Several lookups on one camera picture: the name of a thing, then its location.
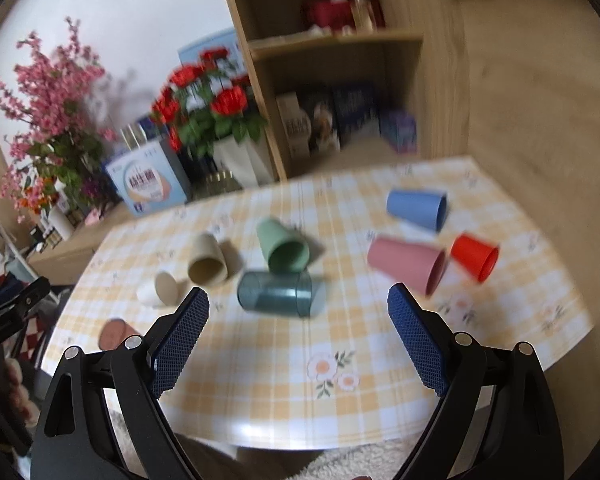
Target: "table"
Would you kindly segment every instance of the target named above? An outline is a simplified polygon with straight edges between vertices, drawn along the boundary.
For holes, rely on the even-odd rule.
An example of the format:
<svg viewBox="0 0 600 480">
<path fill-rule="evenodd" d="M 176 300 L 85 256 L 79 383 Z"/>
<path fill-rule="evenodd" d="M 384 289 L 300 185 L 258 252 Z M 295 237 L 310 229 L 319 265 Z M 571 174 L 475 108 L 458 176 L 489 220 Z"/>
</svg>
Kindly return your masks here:
<svg viewBox="0 0 600 480">
<path fill-rule="evenodd" d="M 450 213 L 442 232 L 388 216 L 385 200 L 393 187 L 446 190 Z M 452 330 L 467 330 L 483 345 L 511 348 L 527 340 L 546 369 L 591 329 L 548 241 L 465 157 L 316 175 L 113 229 L 78 282 L 43 368 L 53 373 L 72 344 L 96 351 L 107 319 L 122 317 L 144 332 L 171 312 L 141 306 L 136 286 L 159 268 L 187 288 L 187 251 L 197 232 L 229 240 L 224 248 L 239 254 L 233 259 L 243 268 L 262 268 L 255 226 L 269 214 L 323 245 L 310 272 L 326 284 L 324 309 L 309 320 L 244 312 L 234 268 L 224 285 L 208 291 L 209 322 L 178 384 L 160 399 L 176 432 L 236 446 L 327 449 L 421 431 L 437 399 L 420 383 L 386 313 L 392 280 L 366 265 L 378 233 L 449 248 L 469 230 L 500 243 L 498 264 L 483 285 L 452 262 L 433 296 L 417 298 Z"/>
</svg>

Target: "cup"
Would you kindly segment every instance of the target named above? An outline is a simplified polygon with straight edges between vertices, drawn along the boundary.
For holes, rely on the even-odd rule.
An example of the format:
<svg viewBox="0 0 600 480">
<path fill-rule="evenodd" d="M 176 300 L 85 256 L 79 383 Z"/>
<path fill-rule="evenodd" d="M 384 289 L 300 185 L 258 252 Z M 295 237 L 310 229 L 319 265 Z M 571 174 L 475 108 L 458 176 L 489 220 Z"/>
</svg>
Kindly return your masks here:
<svg viewBox="0 0 600 480">
<path fill-rule="evenodd" d="M 373 241 L 366 260 L 371 267 L 424 296 L 433 294 L 445 271 L 442 249 L 385 236 Z"/>
<path fill-rule="evenodd" d="M 245 272 L 238 284 L 238 303 L 244 310 L 308 317 L 313 285 L 307 272 L 273 274 L 264 270 Z"/>
<path fill-rule="evenodd" d="M 187 273 L 199 286 L 214 286 L 226 280 L 228 271 L 224 254 L 212 234 L 202 233 L 193 240 Z"/>
<path fill-rule="evenodd" d="M 451 257 L 461 264 L 478 283 L 483 283 L 496 266 L 500 249 L 462 233 L 451 247 Z"/>
<path fill-rule="evenodd" d="M 309 263 L 309 245 L 297 232 L 275 218 L 267 218 L 256 228 L 262 256 L 271 272 L 301 272 Z"/>
<path fill-rule="evenodd" d="M 446 194 L 394 189 L 386 199 L 386 210 L 392 216 L 440 232 L 446 219 Z"/>
<path fill-rule="evenodd" d="M 178 283 L 168 272 L 158 272 L 144 282 L 138 287 L 136 295 L 140 303 L 146 306 L 173 306 L 180 299 Z"/>
<path fill-rule="evenodd" d="M 140 333 L 123 319 L 109 319 L 100 331 L 98 348 L 104 351 L 115 350 L 127 337 L 133 335 Z"/>
</svg>

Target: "flower vase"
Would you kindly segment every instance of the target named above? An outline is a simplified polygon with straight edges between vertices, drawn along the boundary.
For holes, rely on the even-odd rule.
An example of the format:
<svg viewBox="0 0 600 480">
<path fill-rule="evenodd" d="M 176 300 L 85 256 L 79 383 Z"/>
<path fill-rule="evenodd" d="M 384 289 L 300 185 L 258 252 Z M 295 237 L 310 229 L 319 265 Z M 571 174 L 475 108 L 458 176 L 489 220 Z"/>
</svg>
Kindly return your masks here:
<svg viewBox="0 0 600 480">
<path fill-rule="evenodd" d="M 214 160 L 219 167 L 231 171 L 243 188 L 265 186 L 274 181 L 269 148 L 264 136 L 259 142 L 245 139 L 238 144 L 234 136 L 214 142 Z"/>
<path fill-rule="evenodd" d="M 49 223 L 56 231 L 58 231 L 62 240 L 68 240 L 74 234 L 74 226 L 71 225 L 71 222 L 69 222 L 69 219 L 64 215 L 58 205 L 53 206 L 49 210 L 46 219 L 49 220 Z"/>
</svg>

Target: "bottle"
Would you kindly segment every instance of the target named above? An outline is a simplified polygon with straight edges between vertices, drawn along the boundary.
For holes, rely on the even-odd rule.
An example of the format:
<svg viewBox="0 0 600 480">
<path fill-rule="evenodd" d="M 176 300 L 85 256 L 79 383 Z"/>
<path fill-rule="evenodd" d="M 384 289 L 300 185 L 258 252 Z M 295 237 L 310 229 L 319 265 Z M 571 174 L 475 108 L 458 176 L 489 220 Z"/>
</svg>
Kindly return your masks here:
<svg viewBox="0 0 600 480">
<path fill-rule="evenodd" d="M 353 0 L 351 13 L 356 24 L 356 31 L 373 32 L 376 30 L 374 10 L 369 0 Z"/>
</svg>

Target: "checkered tablecloth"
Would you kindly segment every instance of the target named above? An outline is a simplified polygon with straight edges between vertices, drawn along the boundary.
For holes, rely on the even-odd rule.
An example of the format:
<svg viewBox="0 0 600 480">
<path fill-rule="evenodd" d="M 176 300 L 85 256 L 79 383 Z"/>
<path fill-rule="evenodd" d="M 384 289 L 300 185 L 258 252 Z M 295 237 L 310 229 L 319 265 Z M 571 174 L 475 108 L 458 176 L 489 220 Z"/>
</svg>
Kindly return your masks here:
<svg viewBox="0 0 600 480">
<path fill-rule="evenodd" d="M 391 218 L 392 188 L 448 193 L 439 235 Z M 321 247 L 309 267 L 322 283 L 311 319 L 244 312 L 240 272 L 265 267 L 256 224 L 275 216 Z M 142 306 L 136 288 L 159 269 L 186 280 L 190 242 L 210 231 L 234 275 L 208 290 L 210 319 L 176 387 L 160 399 L 178 433 L 238 446 L 326 449 L 421 431 L 437 399 L 425 389 L 387 315 L 394 282 L 366 264 L 377 234 L 450 248 L 464 230 L 500 244 L 490 278 L 477 285 L 451 263 L 424 308 L 480 343 L 531 342 L 544 368 L 591 329 L 563 264 L 542 233 L 470 158 L 316 175 L 168 210 L 110 232 L 78 282 L 43 367 L 62 351 L 97 351 L 104 323 L 121 317 L 141 333 L 172 309 Z"/>
</svg>

